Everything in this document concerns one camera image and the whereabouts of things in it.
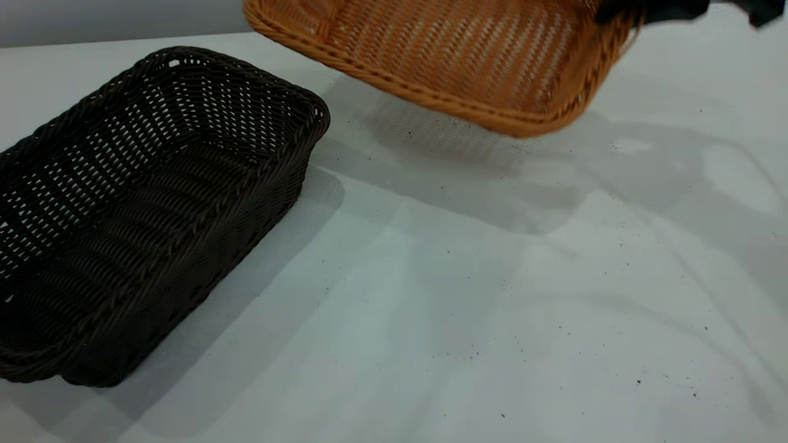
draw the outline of basket rim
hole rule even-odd
[[[128,84],[128,81],[124,80],[128,80],[142,73],[147,73],[151,69],[156,69],[161,66],[162,63],[177,60],[184,55],[192,58],[196,56],[197,58],[210,61],[212,64],[223,65],[228,70],[247,76],[250,82],[256,80],[255,83],[266,85],[267,87],[270,87],[273,83],[291,88],[293,91],[297,91],[304,98],[308,99],[307,102],[310,104],[310,109],[307,112],[309,116],[304,121],[303,125],[293,131],[292,139],[288,142],[287,147],[278,150],[271,158],[261,163],[258,168],[252,170],[246,176],[239,177],[238,182],[230,191],[226,192],[220,199],[215,201],[214,204],[209,205],[193,222],[185,225],[177,235],[172,236],[166,244],[162,245],[161,254],[155,255],[147,262],[142,263],[126,284],[116,288],[113,297],[103,300],[96,310],[83,317],[78,323],[72,325],[72,329],[68,334],[44,348],[30,352],[0,349],[0,352],[4,354],[3,358],[9,357],[16,360],[13,365],[6,365],[8,362],[3,363],[4,366],[8,366],[9,369],[10,367],[15,367],[14,372],[24,371],[25,367],[29,368],[31,365],[42,364],[50,369],[45,371],[44,368],[41,368],[42,372],[47,372],[49,374],[52,367],[60,366],[59,363],[63,363],[66,360],[70,361],[74,358],[79,353],[80,342],[87,343],[88,341],[93,341],[96,337],[101,336],[105,332],[103,331],[105,328],[100,327],[100,325],[109,323],[109,321],[102,321],[102,316],[111,312],[112,315],[109,315],[109,317],[122,317],[131,312],[134,307],[139,304],[141,299],[144,298],[143,295],[151,290],[151,282],[158,281],[162,275],[171,269],[171,266],[163,265],[165,265],[168,260],[171,261],[170,259],[174,255],[179,255],[185,246],[188,246],[188,239],[195,238],[196,233],[206,232],[206,227],[210,223],[220,218],[224,219],[225,217],[223,217],[223,215],[234,202],[242,199],[244,196],[258,192],[259,189],[264,188],[265,184],[278,180],[283,173],[283,168],[277,168],[284,163],[282,161],[283,152],[287,156],[294,157],[301,154],[301,151],[309,151],[310,146],[319,140],[328,130],[330,121],[328,107],[325,102],[312,91],[290,84],[288,81],[256,68],[248,62],[230,57],[226,54],[198,47],[176,46],[161,49],[149,54],[135,63],[130,69],[115,76],[98,90],[81,99],[76,105],[66,110],[60,116],[36,129],[32,135],[20,140],[20,142],[12,146],[9,150],[0,153],[0,169],[7,165],[13,165],[14,161],[20,156],[27,154],[29,149],[34,147],[37,143],[46,140],[46,137],[56,135],[58,132],[57,126],[63,125],[61,123],[63,120],[78,118],[85,107],[101,106],[106,100],[113,100],[121,97],[124,90],[123,87]],[[271,180],[260,180],[264,173],[270,174]],[[206,236],[200,236],[200,241],[204,240],[205,237]],[[137,296],[129,299],[127,295],[134,291],[136,291]]]
[[[573,122],[592,101],[602,80],[619,60],[632,28],[637,24],[633,14],[619,14],[608,24],[598,24],[593,14],[588,25],[609,28],[604,33],[605,41],[600,45],[597,63],[583,76],[578,91],[546,114],[506,110],[487,105],[458,95],[436,91],[423,84],[404,79],[364,61],[354,59],[348,52],[333,47],[301,32],[294,31],[265,13],[264,4],[269,0],[243,0],[243,13],[250,26],[258,33],[321,62],[338,69],[358,80],[364,81],[384,92],[416,103],[428,109],[460,117],[495,132],[514,137],[542,135],[561,129]]]

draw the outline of white tabletop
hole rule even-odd
[[[0,440],[788,441],[788,22],[646,28],[532,140],[256,34],[0,50],[0,149],[145,55],[317,92],[301,200],[126,383],[0,382]]]

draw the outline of table surface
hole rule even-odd
[[[0,149],[174,45],[326,100],[303,197],[123,385],[0,382],[3,441],[788,441],[788,22],[646,28],[531,140],[251,33],[3,49]]]

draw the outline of wall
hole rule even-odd
[[[246,30],[241,0],[0,0],[0,47]]]

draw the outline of basket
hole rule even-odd
[[[588,106],[640,17],[601,0],[244,0],[266,37],[418,105],[509,136]]]
[[[123,381],[282,219],[328,125],[311,92],[174,47],[0,154],[0,377]]]

